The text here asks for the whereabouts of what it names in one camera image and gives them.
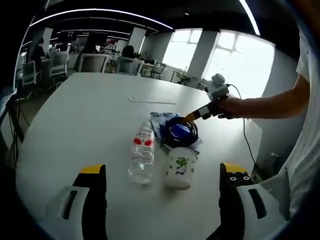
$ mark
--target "white sleeve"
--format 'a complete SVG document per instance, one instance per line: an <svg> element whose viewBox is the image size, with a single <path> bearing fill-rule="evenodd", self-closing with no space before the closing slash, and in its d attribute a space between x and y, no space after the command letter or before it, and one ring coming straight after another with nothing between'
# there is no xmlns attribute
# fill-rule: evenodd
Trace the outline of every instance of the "white sleeve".
<svg viewBox="0 0 320 240"><path fill-rule="evenodd" d="M296 72L302 75L308 82L309 78L309 64L308 64L308 52L306 43L300 38L300 58Z"/></svg>

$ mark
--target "white table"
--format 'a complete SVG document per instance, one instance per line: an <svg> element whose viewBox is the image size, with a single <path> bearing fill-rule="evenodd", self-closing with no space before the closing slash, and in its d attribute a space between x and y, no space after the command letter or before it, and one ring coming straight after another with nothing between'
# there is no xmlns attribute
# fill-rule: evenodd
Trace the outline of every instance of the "white table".
<svg viewBox="0 0 320 240"><path fill-rule="evenodd" d="M137 103L170 99L176 103ZM204 240L220 225L218 206L221 162L253 163L243 136L242 119L198 119L203 143L191 188L164 188L165 152L155 149L149 187L129 183L133 139L150 112L183 115L207 104L204 91L179 84L108 73L75 73L47 100L28 129L16 169L19 196L37 221L49 200L79 171L106 165L106 229L110 240ZM262 131L246 121L246 135L256 158Z"/></svg>

